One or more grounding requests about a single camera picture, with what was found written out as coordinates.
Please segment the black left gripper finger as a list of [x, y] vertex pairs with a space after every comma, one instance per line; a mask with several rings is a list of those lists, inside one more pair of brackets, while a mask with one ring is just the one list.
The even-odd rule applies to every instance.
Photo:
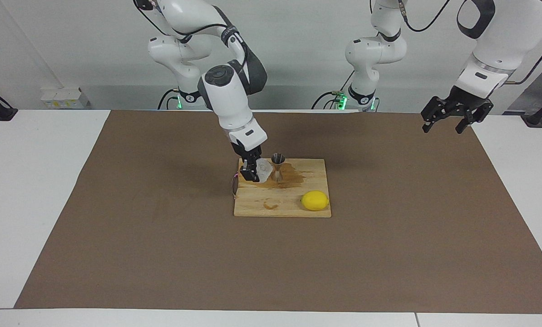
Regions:
[[433, 96], [421, 111], [423, 132], [428, 133], [432, 129], [433, 124], [447, 118], [453, 109], [453, 101], [446, 101], [445, 99]]
[[493, 109], [493, 106], [494, 105], [492, 102], [484, 102], [482, 105], [480, 105], [476, 109], [471, 109], [468, 106], [464, 106], [464, 105], [458, 105], [457, 113], [458, 115], [462, 116], [462, 120], [458, 122], [454, 130], [458, 134], [462, 134], [465, 131], [466, 127], [474, 123], [482, 122], [491, 112], [491, 110]]

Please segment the steel double jigger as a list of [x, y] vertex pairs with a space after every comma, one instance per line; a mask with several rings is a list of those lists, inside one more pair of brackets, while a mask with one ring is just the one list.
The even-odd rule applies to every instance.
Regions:
[[273, 165], [273, 180], [275, 180], [275, 182], [277, 183], [281, 183], [283, 181], [283, 174], [281, 172], [281, 168], [285, 159], [286, 158], [281, 153], [274, 153], [271, 156], [271, 163]]

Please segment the wooden cutting board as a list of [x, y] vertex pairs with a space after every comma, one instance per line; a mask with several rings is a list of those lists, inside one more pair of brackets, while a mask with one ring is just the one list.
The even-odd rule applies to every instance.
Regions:
[[273, 180], [273, 172], [265, 183], [246, 181], [239, 175], [234, 197], [234, 215], [272, 218], [331, 217], [329, 205], [320, 211], [309, 211], [300, 201], [303, 194], [313, 190], [323, 191], [329, 196], [323, 158], [286, 158], [281, 172], [281, 183]]

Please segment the dark grey partition panel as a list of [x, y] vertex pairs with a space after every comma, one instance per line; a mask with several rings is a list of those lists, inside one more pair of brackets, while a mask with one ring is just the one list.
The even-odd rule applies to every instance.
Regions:
[[504, 114], [534, 114], [542, 108], [542, 72]]

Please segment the yellow lemon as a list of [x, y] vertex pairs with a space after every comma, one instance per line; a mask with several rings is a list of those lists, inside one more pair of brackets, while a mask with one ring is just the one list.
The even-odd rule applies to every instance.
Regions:
[[319, 190], [308, 191], [300, 199], [303, 207], [309, 211], [320, 211], [325, 209], [329, 203], [329, 197]]

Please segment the brown paper table mat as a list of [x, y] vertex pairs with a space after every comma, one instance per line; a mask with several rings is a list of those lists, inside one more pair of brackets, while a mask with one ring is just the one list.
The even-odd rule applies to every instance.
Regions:
[[472, 129], [256, 114], [323, 158], [330, 218], [241, 218], [207, 112], [116, 110], [15, 308], [542, 314], [542, 251]]

